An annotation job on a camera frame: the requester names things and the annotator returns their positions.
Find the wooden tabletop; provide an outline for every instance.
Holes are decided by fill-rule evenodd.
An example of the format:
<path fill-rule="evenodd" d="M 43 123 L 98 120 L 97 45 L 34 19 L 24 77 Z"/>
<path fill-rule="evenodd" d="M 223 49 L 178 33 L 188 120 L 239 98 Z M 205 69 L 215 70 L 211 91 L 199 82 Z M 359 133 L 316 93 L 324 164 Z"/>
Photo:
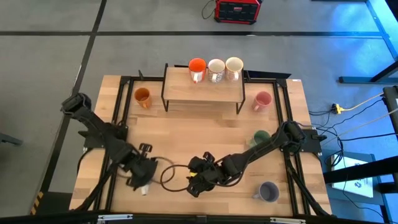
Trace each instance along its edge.
<path fill-rule="evenodd" d="M 164 85 L 165 100 L 235 102 L 243 101 L 242 77 L 232 82 L 225 77 L 219 83 L 208 79 L 208 70 L 199 83 L 192 81 L 188 68 L 168 67 Z"/>
<path fill-rule="evenodd" d="M 99 91 L 95 113 L 107 122 L 111 121 L 119 80 L 120 76 L 104 76 Z M 294 120 L 310 124 L 301 81 L 287 80 L 287 86 Z M 244 152 L 248 148 L 246 140 L 257 130 L 263 129 L 272 134 L 279 126 L 274 100 L 264 112 L 255 113 L 251 109 L 251 103 L 257 92 L 268 91 L 273 95 L 271 84 L 246 83 L 246 102 L 240 114 L 236 114 L 235 105 L 231 103 L 197 101 L 170 102 L 172 106 L 169 112 L 165 112 L 160 99 L 162 82 L 134 82 L 133 91 L 140 87 L 149 89 L 153 105 L 149 110 L 145 110 L 132 99 L 127 120 L 129 126 L 127 141 L 136 147 L 142 142 L 149 143 L 153 145 L 149 156 L 167 157 L 175 164 L 187 165 L 192 157 L 201 157 L 205 151 L 211 152 L 216 159 Z M 126 92 L 127 88 L 124 88 L 122 102 Z M 286 120 L 282 89 L 279 89 L 279 95 Z M 95 149 L 82 161 L 70 204 L 71 209 L 79 206 L 97 184 L 103 156 L 103 149 Z M 319 160 L 311 153 L 301 153 L 301 158 L 307 188 L 323 209 L 331 213 Z M 168 163 L 159 161 L 155 180 L 159 180 L 160 173 L 167 166 Z M 203 192 L 198 198 L 192 197 L 186 191 L 168 192 L 156 183 L 152 183 L 148 195 L 143 196 L 140 190 L 134 192 L 132 188 L 126 186 L 126 178 L 123 176 L 127 175 L 119 170 L 111 208 L 114 212 L 292 215 L 284 160 L 278 150 L 250 164 L 238 185 L 215 187 L 210 192 Z M 175 177 L 166 186 L 170 189 L 186 187 L 188 181 L 185 177 L 188 175 L 188 170 L 185 168 L 177 168 Z M 259 185 L 265 181 L 274 182 L 280 190 L 280 197 L 274 203 L 252 198 Z M 295 188 L 298 209 L 303 213 L 300 190 L 297 186 Z M 107 191 L 106 185 L 101 208 L 104 208 Z"/>

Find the concrete floor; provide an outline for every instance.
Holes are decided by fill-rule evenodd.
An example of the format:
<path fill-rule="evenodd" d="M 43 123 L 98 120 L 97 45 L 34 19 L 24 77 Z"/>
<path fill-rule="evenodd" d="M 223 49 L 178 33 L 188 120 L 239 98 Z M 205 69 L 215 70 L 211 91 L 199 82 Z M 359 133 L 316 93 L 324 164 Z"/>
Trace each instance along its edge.
<path fill-rule="evenodd" d="M 200 15 L 204 1 L 108 1 L 100 30 L 255 30 L 255 31 L 377 31 L 365 3 L 266 0 L 253 26 L 218 24 Z M 91 30 L 100 0 L 0 1 L 0 31 Z M 383 0 L 371 0 L 392 43 L 398 49 L 398 25 Z M 61 113 L 78 73 L 88 37 L 0 37 L 0 131 L 24 140 L 22 147 L 0 144 L 0 217 L 24 215 L 50 154 Z M 373 76 L 394 60 L 380 38 L 135 36 L 97 37 L 81 90 L 93 103 L 103 75 L 161 76 L 164 63 L 186 64 L 190 58 L 241 57 L 245 68 L 291 73 L 302 79 L 308 107 L 318 111 L 332 103 L 355 105 L 382 91 L 384 85 L 341 85 L 342 75 Z M 337 123 L 352 113 L 331 116 Z M 382 103 L 337 126 L 338 132 L 386 113 Z M 316 123 L 324 118 L 313 118 Z M 69 125 L 51 191 L 72 192 L 83 139 L 82 125 Z M 347 134 L 346 138 L 392 132 L 388 118 Z M 345 143 L 347 151 L 373 153 L 376 159 L 396 156 L 394 136 Z M 335 142 L 325 146 L 338 149 Z M 398 197 L 387 196 L 391 213 Z M 381 218 L 350 202 L 332 200 L 335 215 L 353 219 Z"/>

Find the wooden shelf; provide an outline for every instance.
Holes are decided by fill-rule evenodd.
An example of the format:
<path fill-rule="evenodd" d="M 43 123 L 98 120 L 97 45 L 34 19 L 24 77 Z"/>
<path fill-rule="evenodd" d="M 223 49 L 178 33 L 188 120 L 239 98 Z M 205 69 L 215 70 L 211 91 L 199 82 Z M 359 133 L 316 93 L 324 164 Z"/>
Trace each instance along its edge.
<path fill-rule="evenodd" d="M 243 97 L 242 77 L 236 82 L 224 79 L 212 83 L 207 77 L 194 83 L 188 68 L 167 67 L 164 83 L 165 100 L 215 101 L 241 103 Z"/>

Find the green mug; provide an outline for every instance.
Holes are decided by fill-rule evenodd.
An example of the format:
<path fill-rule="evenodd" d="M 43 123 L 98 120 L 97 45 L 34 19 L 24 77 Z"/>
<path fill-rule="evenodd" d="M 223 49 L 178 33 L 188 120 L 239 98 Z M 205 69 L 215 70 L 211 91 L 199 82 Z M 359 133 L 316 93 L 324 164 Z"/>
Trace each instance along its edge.
<path fill-rule="evenodd" d="M 252 139 L 250 139 L 249 146 L 254 147 L 257 146 L 258 144 L 268 140 L 270 138 L 268 132 L 264 130 L 259 130 L 254 133 L 254 136 Z"/>

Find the gray mug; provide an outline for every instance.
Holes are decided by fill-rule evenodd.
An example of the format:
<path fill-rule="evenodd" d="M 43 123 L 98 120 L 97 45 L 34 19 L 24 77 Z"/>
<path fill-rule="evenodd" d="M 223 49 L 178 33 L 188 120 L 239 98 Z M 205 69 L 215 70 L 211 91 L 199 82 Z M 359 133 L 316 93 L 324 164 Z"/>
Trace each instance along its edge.
<path fill-rule="evenodd" d="M 279 198 L 279 189 L 272 182 L 264 182 L 258 188 L 253 198 L 259 198 L 266 202 L 275 202 Z"/>

